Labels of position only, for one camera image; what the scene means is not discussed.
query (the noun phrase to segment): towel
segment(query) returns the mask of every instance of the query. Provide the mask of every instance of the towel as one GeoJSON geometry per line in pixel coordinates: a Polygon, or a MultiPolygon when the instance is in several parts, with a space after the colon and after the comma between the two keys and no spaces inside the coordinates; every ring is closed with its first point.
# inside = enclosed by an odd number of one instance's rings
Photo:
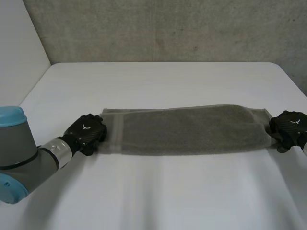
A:
{"type": "Polygon", "coordinates": [[[258,150],[275,144],[266,109],[210,105],[161,110],[104,109],[106,154],[200,155],[258,150]]]}

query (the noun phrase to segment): concrete wall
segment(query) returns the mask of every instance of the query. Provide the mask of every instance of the concrete wall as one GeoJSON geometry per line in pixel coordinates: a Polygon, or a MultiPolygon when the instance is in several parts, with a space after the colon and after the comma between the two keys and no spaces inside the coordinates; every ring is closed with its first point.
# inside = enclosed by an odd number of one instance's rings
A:
{"type": "Polygon", "coordinates": [[[22,0],[0,0],[0,106],[19,105],[50,62],[22,0]]]}
{"type": "Polygon", "coordinates": [[[51,63],[268,61],[307,94],[306,0],[24,2],[51,63]]]}

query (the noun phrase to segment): table surface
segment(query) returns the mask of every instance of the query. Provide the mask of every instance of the table surface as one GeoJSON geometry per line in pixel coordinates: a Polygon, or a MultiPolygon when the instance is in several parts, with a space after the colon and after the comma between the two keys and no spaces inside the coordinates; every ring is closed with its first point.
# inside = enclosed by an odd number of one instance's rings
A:
{"type": "MultiPolygon", "coordinates": [[[[21,104],[37,145],[103,108],[238,104],[307,113],[272,63],[61,63],[21,104]]],[[[17,205],[1,229],[289,230],[307,226],[307,157],[299,148],[202,156],[77,153],[17,205]]]]}

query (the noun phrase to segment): light blue robot joint cap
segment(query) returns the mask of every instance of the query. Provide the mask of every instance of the light blue robot joint cap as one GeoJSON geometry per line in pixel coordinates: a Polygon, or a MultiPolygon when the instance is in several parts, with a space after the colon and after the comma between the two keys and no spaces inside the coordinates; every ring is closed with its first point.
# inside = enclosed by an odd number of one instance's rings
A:
{"type": "Polygon", "coordinates": [[[27,121],[22,108],[18,106],[0,107],[0,127],[16,126],[27,121]]]}
{"type": "Polygon", "coordinates": [[[0,173],[0,201],[16,204],[29,195],[29,191],[16,179],[0,173]]]}

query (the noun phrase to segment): gray wall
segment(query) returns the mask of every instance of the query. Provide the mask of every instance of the gray wall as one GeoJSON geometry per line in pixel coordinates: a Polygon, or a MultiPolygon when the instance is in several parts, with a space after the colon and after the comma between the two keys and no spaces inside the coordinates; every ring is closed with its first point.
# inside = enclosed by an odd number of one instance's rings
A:
{"type": "Polygon", "coordinates": [[[24,3],[51,63],[268,61],[307,94],[306,0],[24,3]]]}

